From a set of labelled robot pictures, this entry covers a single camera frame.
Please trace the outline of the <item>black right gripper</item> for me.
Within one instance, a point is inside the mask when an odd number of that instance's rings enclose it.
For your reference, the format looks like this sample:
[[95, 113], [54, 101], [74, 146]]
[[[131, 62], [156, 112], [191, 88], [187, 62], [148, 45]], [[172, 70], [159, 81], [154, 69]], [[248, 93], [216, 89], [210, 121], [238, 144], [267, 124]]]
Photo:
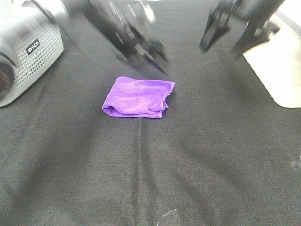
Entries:
[[280, 27], [270, 22], [280, 7], [278, 0], [218, 0], [211, 7], [199, 47], [206, 53], [216, 41], [230, 30], [230, 16], [246, 22], [246, 28], [231, 50], [237, 59], [246, 51], [269, 41], [270, 30]]

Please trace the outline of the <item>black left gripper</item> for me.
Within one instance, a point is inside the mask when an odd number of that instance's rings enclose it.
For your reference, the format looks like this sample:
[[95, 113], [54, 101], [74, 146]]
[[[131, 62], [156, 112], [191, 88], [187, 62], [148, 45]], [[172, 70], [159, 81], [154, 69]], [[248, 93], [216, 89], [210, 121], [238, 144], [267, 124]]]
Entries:
[[142, 44], [138, 43], [131, 55], [115, 52], [115, 56], [123, 63], [130, 65], [139, 71], [147, 71], [152, 68], [159, 70], [165, 76], [169, 75], [169, 62], [166, 57], [165, 47], [161, 41], [149, 39]]

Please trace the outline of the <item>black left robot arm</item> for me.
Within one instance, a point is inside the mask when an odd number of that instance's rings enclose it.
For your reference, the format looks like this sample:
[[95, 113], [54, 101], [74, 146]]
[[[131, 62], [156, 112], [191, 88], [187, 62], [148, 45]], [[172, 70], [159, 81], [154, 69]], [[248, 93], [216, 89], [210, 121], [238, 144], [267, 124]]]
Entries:
[[138, 22], [131, 22], [113, 2], [105, 6], [87, 0], [82, 13], [114, 46], [118, 59], [144, 74], [154, 69], [167, 74], [168, 59], [162, 42], [146, 34]]

